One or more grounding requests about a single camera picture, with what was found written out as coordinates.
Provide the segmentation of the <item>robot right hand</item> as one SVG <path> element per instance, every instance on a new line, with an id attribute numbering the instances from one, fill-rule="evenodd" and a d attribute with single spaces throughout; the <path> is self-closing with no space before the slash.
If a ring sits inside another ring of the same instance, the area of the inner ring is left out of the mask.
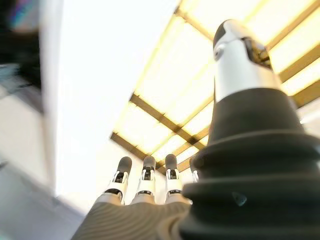
<path id="1" fill-rule="evenodd" d="M 154 204 L 145 188 L 121 205 L 124 158 L 73 239 L 319 239 L 320 140 L 305 132 L 268 51 L 245 26 L 223 21 L 213 56 L 213 116 L 207 146 L 191 161 L 195 182 L 179 186 L 169 155 L 166 203 Z"/>

